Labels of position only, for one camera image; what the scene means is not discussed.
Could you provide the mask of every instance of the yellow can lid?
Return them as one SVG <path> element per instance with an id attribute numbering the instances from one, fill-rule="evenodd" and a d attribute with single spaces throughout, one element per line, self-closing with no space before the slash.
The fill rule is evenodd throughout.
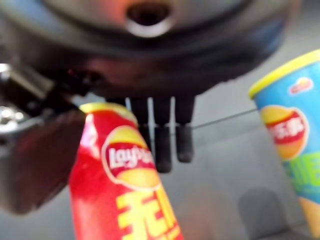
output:
<path id="1" fill-rule="evenodd" d="M 81 105 L 79 109 L 87 115 L 101 111 L 113 111 L 119 114 L 120 116 L 129 119 L 135 125 L 138 125 L 138 120 L 135 117 L 135 115 L 131 111 L 129 111 L 125 106 L 122 106 L 120 104 L 110 102 L 92 102 Z"/>
<path id="2" fill-rule="evenodd" d="M 276 70 L 272 71 L 264 78 L 257 81 L 249 90 L 251 99 L 255 97 L 260 91 L 301 68 L 320 61 L 320 49 L 309 52 L 305 55 L 299 56 L 292 61 L 287 62 Z"/>

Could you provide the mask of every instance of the lay's logo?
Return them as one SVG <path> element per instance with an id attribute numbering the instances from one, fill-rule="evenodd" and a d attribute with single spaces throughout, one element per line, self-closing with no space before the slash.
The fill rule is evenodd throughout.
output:
<path id="1" fill-rule="evenodd" d="M 309 91 L 313 87 L 314 87 L 314 82 L 312 81 L 312 79 L 307 77 L 301 77 L 296 81 L 295 84 L 293 84 L 289 88 L 289 93 L 291 95 L 297 95 L 299 93 Z"/>
<path id="2" fill-rule="evenodd" d="M 298 157 L 305 149 L 309 137 L 309 123 L 297 108 L 269 105 L 261 111 L 279 155 L 285 160 Z"/>
<path id="3" fill-rule="evenodd" d="M 152 153 L 137 129 L 120 126 L 102 147 L 104 169 L 114 183 L 128 188 L 154 189 L 160 186 Z"/>

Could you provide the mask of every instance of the circular hole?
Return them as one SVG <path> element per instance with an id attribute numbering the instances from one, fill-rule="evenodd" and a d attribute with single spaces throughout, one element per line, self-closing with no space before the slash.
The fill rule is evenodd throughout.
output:
<path id="1" fill-rule="evenodd" d="M 8 144 L 8 141 L 2 137 L 0 137 L 0 146 L 5 146 Z"/>
<path id="2" fill-rule="evenodd" d="M 131 6 L 127 17 L 142 26 L 153 26 L 161 23 L 170 15 L 170 8 L 163 3 L 142 2 Z"/>

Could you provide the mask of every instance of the lay's chip can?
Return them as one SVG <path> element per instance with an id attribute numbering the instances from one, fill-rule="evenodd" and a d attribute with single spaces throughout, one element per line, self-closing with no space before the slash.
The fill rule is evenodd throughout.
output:
<path id="1" fill-rule="evenodd" d="M 183 240 L 135 116 L 112 103 L 87 114 L 69 183 L 77 240 Z"/>
<path id="2" fill-rule="evenodd" d="M 320 50 L 276 69 L 249 91 L 320 238 Z"/>

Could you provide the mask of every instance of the red chip can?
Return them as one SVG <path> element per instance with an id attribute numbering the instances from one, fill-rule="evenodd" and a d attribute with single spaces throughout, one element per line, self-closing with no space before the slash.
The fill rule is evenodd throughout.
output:
<path id="1" fill-rule="evenodd" d="M 77 240 L 183 240 L 153 156 L 124 106 L 90 103 L 69 185 Z"/>

